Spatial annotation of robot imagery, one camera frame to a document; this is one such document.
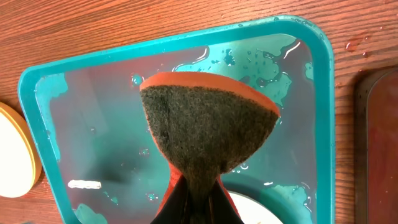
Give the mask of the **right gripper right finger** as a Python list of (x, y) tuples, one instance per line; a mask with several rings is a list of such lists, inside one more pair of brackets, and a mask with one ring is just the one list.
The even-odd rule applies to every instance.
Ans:
[(243, 224), (218, 181), (215, 182), (208, 197), (207, 223)]

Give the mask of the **yellow plate top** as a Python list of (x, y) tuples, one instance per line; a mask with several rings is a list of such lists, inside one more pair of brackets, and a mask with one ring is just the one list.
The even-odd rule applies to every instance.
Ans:
[(25, 119), (1, 103), (1, 196), (21, 197), (36, 184), (42, 164)]

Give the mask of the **light blue plate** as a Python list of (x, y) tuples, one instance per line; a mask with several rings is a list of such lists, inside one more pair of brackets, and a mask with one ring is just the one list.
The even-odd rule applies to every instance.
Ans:
[(228, 192), (245, 224), (282, 224), (282, 222), (259, 202), (239, 194)]

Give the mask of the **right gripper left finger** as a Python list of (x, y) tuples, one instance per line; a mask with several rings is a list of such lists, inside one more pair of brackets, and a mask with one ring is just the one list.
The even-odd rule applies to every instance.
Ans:
[(187, 181), (181, 176), (164, 206), (150, 224), (189, 224), (189, 207)]

